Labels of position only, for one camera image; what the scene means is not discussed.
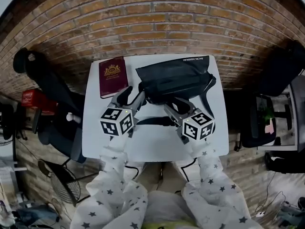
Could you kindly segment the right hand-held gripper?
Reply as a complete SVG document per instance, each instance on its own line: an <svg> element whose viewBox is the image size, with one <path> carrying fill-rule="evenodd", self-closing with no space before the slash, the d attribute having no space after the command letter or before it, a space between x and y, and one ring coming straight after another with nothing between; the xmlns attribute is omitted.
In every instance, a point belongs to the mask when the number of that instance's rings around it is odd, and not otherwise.
<svg viewBox="0 0 305 229"><path fill-rule="evenodd" d="M203 141L213 134L214 117L188 100L175 97L173 101L164 104L164 111L175 123L176 132L183 144Z"/></svg>

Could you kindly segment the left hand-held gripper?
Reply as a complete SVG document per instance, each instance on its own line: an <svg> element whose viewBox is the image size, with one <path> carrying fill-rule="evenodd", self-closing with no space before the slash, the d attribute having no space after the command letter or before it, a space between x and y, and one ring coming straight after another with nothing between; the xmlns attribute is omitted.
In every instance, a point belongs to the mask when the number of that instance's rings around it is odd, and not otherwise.
<svg viewBox="0 0 305 229"><path fill-rule="evenodd" d="M145 102L145 91L138 93L133 102L128 104L128 97L132 90L132 86L122 89L112 98L101 115L100 123L106 135L123 136L137 123L135 115Z"/></svg>

